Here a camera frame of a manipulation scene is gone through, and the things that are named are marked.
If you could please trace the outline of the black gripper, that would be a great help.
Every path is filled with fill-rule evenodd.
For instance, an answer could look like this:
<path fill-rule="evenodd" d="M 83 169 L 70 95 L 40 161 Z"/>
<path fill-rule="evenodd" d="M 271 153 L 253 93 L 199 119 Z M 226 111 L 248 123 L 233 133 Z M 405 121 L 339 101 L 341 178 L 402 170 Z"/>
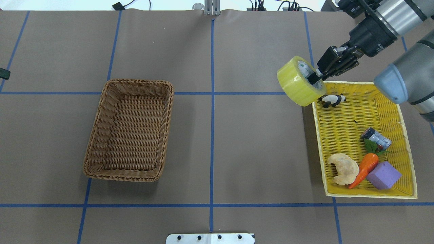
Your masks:
<path fill-rule="evenodd" d="M 397 36 L 376 15 L 367 15 L 349 33 L 340 47 L 330 46 L 317 62 L 318 68 L 308 75 L 309 84 L 339 76 L 356 67 L 363 55 L 374 57 L 397 40 Z"/>

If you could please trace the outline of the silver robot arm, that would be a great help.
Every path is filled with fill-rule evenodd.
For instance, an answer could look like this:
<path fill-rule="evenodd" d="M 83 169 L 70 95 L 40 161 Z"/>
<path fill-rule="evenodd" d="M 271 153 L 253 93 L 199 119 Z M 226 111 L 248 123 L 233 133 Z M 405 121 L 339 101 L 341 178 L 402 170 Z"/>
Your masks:
<path fill-rule="evenodd" d="M 432 0 L 336 0 L 338 9 L 364 19 L 341 46 L 330 46 L 307 79 L 311 84 L 340 76 L 359 65 L 363 56 L 375 57 L 405 34 L 433 19 Z M 424 35 L 374 77 L 376 88 L 395 104 L 408 103 L 430 124 L 434 117 L 433 31 Z"/>

